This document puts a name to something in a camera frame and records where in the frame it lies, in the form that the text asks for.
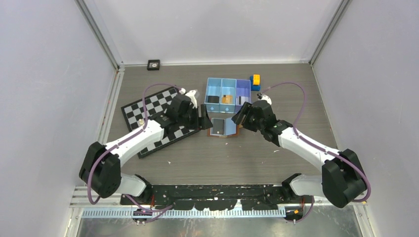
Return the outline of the brown leather card holder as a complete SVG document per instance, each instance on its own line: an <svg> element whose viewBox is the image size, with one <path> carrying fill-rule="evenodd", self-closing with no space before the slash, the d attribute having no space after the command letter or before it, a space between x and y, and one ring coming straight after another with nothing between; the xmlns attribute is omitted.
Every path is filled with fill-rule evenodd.
<svg viewBox="0 0 419 237"><path fill-rule="evenodd" d="M225 134L221 135L221 136L216 136L211 134L211 130L212 128L210 128L207 132L207 135L209 137L219 137L219 138L227 138L227 137L232 137L232 136L238 136L239 135L239 126L236 125L233 121L232 121L232 117L229 118L225 118Z"/></svg>

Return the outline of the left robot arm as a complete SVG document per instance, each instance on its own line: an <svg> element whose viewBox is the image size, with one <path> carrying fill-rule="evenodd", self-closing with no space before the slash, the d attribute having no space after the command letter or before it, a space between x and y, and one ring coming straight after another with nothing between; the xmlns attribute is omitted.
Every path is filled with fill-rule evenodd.
<svg viewBox="0 0 419 237"><path fill-rule="evenodd" d="M96 192L100 198L114 193L130 195L139 204L147 204L152 192L145 179L121 172L134 155L159 142L178 129L201 130L212 127L205 105L198 105L198 91L177 94L161 112L145 119L124 137L107 144L92 143L85 155L79 177L87 184L88 195Z"/></svg>

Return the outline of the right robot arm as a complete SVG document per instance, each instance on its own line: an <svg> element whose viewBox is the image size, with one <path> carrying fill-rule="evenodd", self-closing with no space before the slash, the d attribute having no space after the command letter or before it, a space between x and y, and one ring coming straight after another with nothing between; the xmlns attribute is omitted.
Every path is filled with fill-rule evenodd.
<svg viewBox="0 0 419 237"><path fill-rule="evenodd" d="M369 197L371 185L354 151L339 151L304 136L293 124L277 119L267 101L245 102L232 121L244 129L259 131L266 141L293 152L320 171L320 175L296 173L284 180L282 196L287 202L317 196L343 208L350 202L363 201L358 199L361 194L365 199Z"/></svg>

